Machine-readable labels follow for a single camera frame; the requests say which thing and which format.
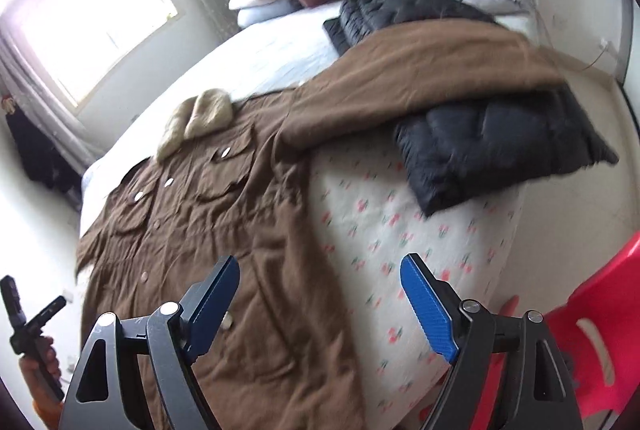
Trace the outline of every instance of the window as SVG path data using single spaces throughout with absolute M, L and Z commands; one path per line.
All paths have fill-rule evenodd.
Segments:
M 43 0 L 20 28 L 76 107 L 124 55 L 176 15 L 170 0 Z

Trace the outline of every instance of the coat button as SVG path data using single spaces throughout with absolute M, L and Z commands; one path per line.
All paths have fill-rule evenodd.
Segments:
M 220 322 L 220 329 L 222 329 L 223 331 L 228 331 L 233 324 L 234 318 L 231 316 L 231 313 L 227 311 L 222 318 L 222 322 Z

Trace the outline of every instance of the tile floor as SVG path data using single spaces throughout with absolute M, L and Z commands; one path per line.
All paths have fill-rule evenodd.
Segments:
M 529 185 L 511 254 L 490 305 L 494 311 L 520 295 L 516 315 L 547 312 L 601 268 L 640 228 L 631 143 L 613 91 L 585 76 L 566 72 L 591 121 L 618 153 L 620 162 Z M 602 418 L 588 421 L 597 428 Z

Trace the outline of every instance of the white bed sheet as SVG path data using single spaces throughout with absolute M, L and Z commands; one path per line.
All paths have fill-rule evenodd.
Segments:
M 167 118 L 184 99 L 217 87 L 241 100 L 298 85 L 331 65 L 337 54 L 322 23 L 336 17 L 339 7 L 332 3 L 251 26 L 187 71 L 85 176 L 81 233 L 124 175 L 155 152 Z M 532 17 L 499 21 L 537 41 Z M 424 219 L 390 137 L 373 132 L 357 138 L 340 139 L 316 151 L 311 216 L 352 314 L 369 429 L 389 430 L 446 369 L 430 351 L 402 295 L 400 259 L 419 253 L 462 298 L 488 301 L 511 248 L 524 188 L 468 201 Z M 79 277 L 81 299 L 90 271 Z

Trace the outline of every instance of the brown coat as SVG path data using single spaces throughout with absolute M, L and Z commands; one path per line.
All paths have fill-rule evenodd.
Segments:
M 342 293 L 307 219 L 306 150 L 446 100 L 561 82 L 522 35 L 452 19 L 374 33 L 304 86 L 248 99 L 227 130 L 139 165 L 111 193 L 79 245 L 79 268 L 95 263 L 82 337 L 102 312 L 180 299 L 235 255 L 233 324 L 193 367 L 222 428 L 363 429 Z M 148 362 L 142 375 L 167 428 Z

